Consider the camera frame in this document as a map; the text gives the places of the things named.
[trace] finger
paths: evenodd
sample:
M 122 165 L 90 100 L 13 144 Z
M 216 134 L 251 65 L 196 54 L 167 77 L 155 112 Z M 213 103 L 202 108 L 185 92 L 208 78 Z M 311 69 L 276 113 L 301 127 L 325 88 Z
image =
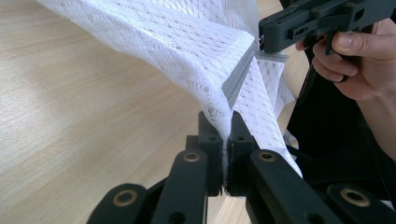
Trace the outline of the finger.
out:
M 332 40 L 332 48 L 343 55 L 390 60 L 396 58 L 396 35 L 337 33 Z
M 396 35 L 396 24 L 391 19 L 386 19 L 373 24 L 371 33 L 372 35 Z
M 359 68 L 356 64 L 343 59 L 339 54 L 326 55 L 326 42 L 322 40 L 314 46 L 314 53 L 317 60 L 327 69 L 336 74 L 343 74 L 350 77 L 358 74 Z
M 302 41 L 299 41 L 299 42 L 297 42 L 296 43 L 296 49 L 297 50 L 299 50 L 299 51 L 301 51 L 301 50 L 305 50 L 305 47 L 304 47 L 304 41 L 302 40 Z
M 317 57 L 312 60 L 312 64 L 315 67 L 315 70 L 324 78 L 332 81 L 332 82 L 340 82 L 344 78 L 344 74 L 336 73 L 326 66 L 324 66 Z

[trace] hole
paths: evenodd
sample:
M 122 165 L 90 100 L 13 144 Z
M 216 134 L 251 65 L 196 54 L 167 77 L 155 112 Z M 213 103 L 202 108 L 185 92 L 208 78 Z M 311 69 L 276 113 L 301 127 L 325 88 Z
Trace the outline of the hole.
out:
M 363 197 L 355 192 L 348 192 L 346 195 L 353 200 L 363 201 Z
M 262 161 L 276 161 L 276 155 L 271 152 L 262 152 L 259 157 Z
M 200 156 L 199 154 L 195 153 L 195 152 L 190 152 L 184 155 L 183 159 L 185 161 L 198 161 L 200 160 Z
M 207 108 L 207 112 L 209 112 L 209 114 L 212 114 L 213 112 L 215 112 L 215 108 L 213 106 L 209 106 Z
M 344 200 L 358 207 L 367 207 L 370 205 L 369 198 L 357 190 L 341 189 L 340 193 Z
M 297 35 L 302 35 L 302 34 L 304 33 L 304 31 L 305 31 L 305 29 L 300 29 L 300 30 L 297 32 Z
M 186 217 L 179 212 L 172 213 L 168 218 L 168 223 L 170 224 L 183 224 L 185 221 Z
M 312 224 L 323 224 L 324 219 L 318 213 L 307 213 L 305 214 L 306 220 Z
M 270 160 L 273 158 L 273 156 L 271 156 L 270 154 L 262 154 L 262 157 L 266 160 Z
M 126 189 L 118 192 L 114 198 L 113 203 L 118 207 L 127 206 L 131 203 L 134 203 L 137 198 L 137 192 L 133 189 Z
M 355 18 L 353 19 L 353 21 L 358 21 L 358 20 L 360 20 L 361 17 L 363 17 L 363 15 L 364 15 L 364 9 L 358 11 L 358 12 L 355 14 Z
M 133 197 L 134 197 L 134 196 L 133 196 L 132 194 L 127 193 L 127 192 L 124 192 L 124 193 L 122 193 L 122 194 L 119 196 L 119 200 L 120 200 L 120 202 L 126 203 L 126 202 L 132 200 Z

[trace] fingernail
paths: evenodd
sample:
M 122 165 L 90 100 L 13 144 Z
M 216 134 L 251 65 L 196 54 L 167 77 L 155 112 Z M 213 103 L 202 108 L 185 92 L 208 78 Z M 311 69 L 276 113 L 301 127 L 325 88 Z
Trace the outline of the fingernail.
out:
M 341 82 L 347 81 L 347 78 L 348 78 L 348 76 L 343 75 L 342 77 L 336 76 L 336 77 L 333 77 L 332 80 L 329 80 L 329 79 L 327 79 L 327 80 L 332 83 L 341 83 Z
M 341 34 L 338 45 L 347 49 L 352 44 L 352 34 Z
M 358 71 L 355 68 L 350 67 L 350 68 L 345 69 L 344 74 L 352 77 L 352 76 L 355 76 L 357 74 L 357 72 Z
M 344 76 L 342 75 L 332 75 L 329 79 L 327 79 L 328 81 L 332 82 L 332 83 L 337 83 L 340 82 L 342 79 L 344 78 Z

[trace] hand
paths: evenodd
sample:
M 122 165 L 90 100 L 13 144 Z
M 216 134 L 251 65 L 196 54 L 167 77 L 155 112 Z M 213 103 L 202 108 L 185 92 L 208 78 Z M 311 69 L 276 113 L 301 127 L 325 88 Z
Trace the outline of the hand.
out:
M 379 95 L 396 96 L 396 25 L 391 19 L 373 26 L 371 34 L 337 33 L 332 48 L 346 56 L 360 56 L 360 64 L 343 59 L 339 54 L 325 55 L 325 42 L 313 48 L 316 57 L 312 64 L 324 78 L 340 81 L 335 86 L 347 97 L 362 101 Z M 298 50 L 304 49 L 300 42 Z
M 296 48 L 304 49 L 303 43 Z M 396 161 L 396 25 L 380 21 L 370 34 L 337 33 L 332 48 L 338 53 L 325 55 L 325 40 L 313 48 L 315 69 L 334 83 L 345 96 L 356 100 L 377 143 Z M 341 55 L 358 56 L 359 64 Z

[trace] light wood surface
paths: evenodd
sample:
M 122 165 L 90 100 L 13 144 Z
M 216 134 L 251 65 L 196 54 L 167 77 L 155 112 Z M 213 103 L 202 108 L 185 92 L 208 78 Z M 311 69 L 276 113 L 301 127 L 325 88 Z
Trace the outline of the light wood surface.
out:
M 279 9 L 261 1 L 261 14 Z M 304 55 L 288 53 L 298 92 Z M 113 187 L 152 186 L 197 134 L 199 111 L 160 72 L 35 1 L 1 1 L 0 223 L 85 223 Z M 208 223 L 249 223 L 243 199 L 208 208 Z

